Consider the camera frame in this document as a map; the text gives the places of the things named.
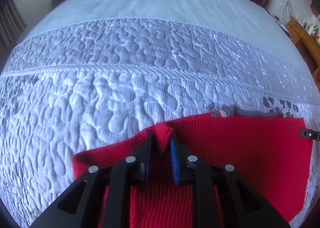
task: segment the red fabric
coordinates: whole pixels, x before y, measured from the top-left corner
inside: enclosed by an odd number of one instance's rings
[[[149,127],[135,137],[72,158],[75,178],[89,166],[114,165],[145,142],[152,132],[158,142],[149,185],[131,191],[130,227],[192,226],[191,187],[173,185],[168,142],[175,130],[179,143],[208,164],[233,164],[289,222],[302,209],[312,141],[299,137],[303,119],[213,118],[203,114]]]

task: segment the red ribbed sweater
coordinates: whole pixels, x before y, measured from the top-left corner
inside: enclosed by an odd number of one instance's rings
[[[171,174],[167,145],[175,131],[177,141],[208,164],[234,165],[289,222],[303,207],[309,175],[312,141],[299,137],[301,128],[303,119],[213,118],[208,113],[159,123],[123,142],[83,151],[73,157],[72,166],[75,178],[92,165],[113,166],[152,132],[158,154],[152,159],[149,185],[132,187],[130,227],[191,228],[191,187],[175,186]]]

